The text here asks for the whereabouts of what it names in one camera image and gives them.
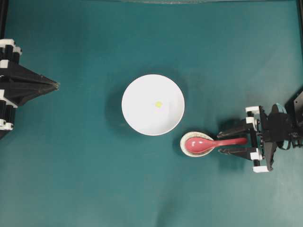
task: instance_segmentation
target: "white bowl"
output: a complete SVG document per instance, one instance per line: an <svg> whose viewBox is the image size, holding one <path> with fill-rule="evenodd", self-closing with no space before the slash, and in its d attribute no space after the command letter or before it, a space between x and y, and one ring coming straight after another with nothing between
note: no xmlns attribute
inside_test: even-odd
<svg viewBox="0 0 303 227"><path fill-rule="evenodd" d="M158 136L175 128L185 108L180 88L171 79L150 74L137 78L125 90L122 112L137 132Z"/></svg>

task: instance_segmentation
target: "spoon handle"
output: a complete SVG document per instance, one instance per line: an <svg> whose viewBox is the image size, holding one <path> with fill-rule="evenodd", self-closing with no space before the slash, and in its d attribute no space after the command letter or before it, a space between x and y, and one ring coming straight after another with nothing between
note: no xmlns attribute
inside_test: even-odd
<svg viewBox="0 0 303 227"><path fill-rule="evenodd" d="M244 145L247 144L246 138L236 138L230 140L217 140L215 141L216 147L219 146L228 146L228 145Z"/></svg>

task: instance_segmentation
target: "white bracket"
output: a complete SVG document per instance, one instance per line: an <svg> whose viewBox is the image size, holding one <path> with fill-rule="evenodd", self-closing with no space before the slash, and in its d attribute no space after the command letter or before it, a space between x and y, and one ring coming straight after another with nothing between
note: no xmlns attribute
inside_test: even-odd
<svg viewBox="0 0 303 227"><path fill-rule="evenodd" d="M252 168L252 170L255 173L267 173L267 172L269 172L268 169L267 169L267 166L254 166Z"/></svg>
<svg viewBox="0 0 303 227"><path fill-rule="evenodd" d="M14 129L14 125L12 123L7 123L4 125L3 130L12 131Z"/></svg>
<svg viewBox="0 0 303 227"><path fill-rule="evenodd" d="M249 106L245 108L245 112L252 112L253 114L260 114L259 106Z"/></svg>
<svg viewBox="0 0 303 227"><path fill-rule="evenodd" d="M4 90L3 89L0 89L0 100L4 100L6 102L6 105L12 105L14 108L18 108L18 106L16 104L12 103L11 101L9 101L8 99L6 99L4 97Z"/></svg>
<svg viewBox="0 0 303 227"><path fill-rule="evenodd" d="M259 161L263 160L263 157L262 157L258 148L256 148L256 152L251 152L250 153L250 159L251 160L259 160Z"/></svg>
<svg viewBox="0 0 303 227"><path fill-rule="evenodd" d="M0 68L1 69L7 69L9 66L9 61L8 60L1 60L0 61Z"/></svg>
<svg viewBox="0 0 303 227"><path fill-rule="evenodd" d="M0 130L4 130L6 121L4 119L0 119Z"/></svg>
<svg viewBox="0 0 303 227"><path fill-rule="evenodd" d="M22 50L19 46L16 46L16 43L13 39L0 39L0 47L5 48L6 45L13 46L13 53L19 53L20 56L22 55Z"/></svg>
<svg viewBox="0 0 303 227"><path fill-rule="evenodd" d="M257 120L254 117L247 117L246 118L246 124L250 124L254 126L254 130L257 131Z"/></svg>

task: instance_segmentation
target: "teal tabletop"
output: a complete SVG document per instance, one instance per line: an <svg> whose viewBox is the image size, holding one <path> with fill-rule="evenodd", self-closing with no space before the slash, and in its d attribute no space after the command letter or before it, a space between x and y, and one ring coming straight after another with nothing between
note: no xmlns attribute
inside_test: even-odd
<svg viewBox="0 0 303 227"><path fill-rule="evenodd" d="M284 105L303 85L300 32L295 0L12 0L6 38L20 64L60 88L20 107L0 141L0 226L301 226L302 149L278 150L274 171L256 174L245 159L179 147L246 106ZM125 88L145 74L184 94L182 121L162 136L122 115Z"/></svg>

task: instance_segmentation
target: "red spoon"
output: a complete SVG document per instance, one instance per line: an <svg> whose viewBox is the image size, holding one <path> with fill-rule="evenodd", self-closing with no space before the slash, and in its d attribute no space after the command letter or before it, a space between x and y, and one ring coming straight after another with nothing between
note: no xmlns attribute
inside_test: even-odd
<svg viewBox="0 0 303 227"><path fill-rule="evenodd" d="M246 143L246 138L236 138L230 140L207 140L201 137L192 137L186 140L185 148L192 153L203 153L210 148L228 145L243 145Z"/></svg>

